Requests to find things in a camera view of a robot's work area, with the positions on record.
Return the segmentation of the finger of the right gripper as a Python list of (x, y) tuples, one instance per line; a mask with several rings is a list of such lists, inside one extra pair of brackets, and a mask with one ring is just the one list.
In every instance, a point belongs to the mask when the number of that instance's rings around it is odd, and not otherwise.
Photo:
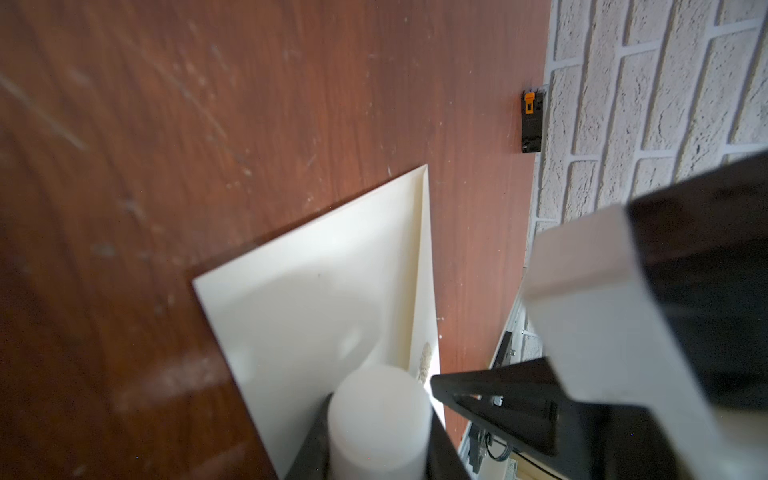
[(435, 398), (528, 453), (556, 456), (576, 436), (576, 410), (545, 358), (490, 370), (442, 374)]

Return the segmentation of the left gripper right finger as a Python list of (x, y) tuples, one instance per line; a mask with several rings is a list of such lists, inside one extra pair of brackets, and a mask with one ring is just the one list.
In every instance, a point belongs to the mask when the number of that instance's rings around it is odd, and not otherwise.
[(429, 480), (470, 480), (439, 417), (433, 414), (427, 450), (427, 478)]

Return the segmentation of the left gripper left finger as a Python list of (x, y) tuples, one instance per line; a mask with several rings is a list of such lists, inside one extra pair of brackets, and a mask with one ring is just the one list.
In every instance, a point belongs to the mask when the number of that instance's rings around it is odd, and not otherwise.
[(321, 403), (315, 419), (288, 471), (286, 480), (326, 480), (330, 478), (329, 394)]

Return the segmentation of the white glue stick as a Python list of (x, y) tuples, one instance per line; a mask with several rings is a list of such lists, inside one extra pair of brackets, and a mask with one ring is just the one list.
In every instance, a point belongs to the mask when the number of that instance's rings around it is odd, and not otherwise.
[(388, 365), (358, 369), (331, 397), (333, 479), (424, 479), (433, 410), (426, 390)]

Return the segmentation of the cream envelope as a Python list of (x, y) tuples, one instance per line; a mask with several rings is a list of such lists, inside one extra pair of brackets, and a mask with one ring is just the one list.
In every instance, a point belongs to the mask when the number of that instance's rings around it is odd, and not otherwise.
[(193, 288), (285, 478), (352, 371), (438, 375), (429, 171), (390, 180), (203, 275)]

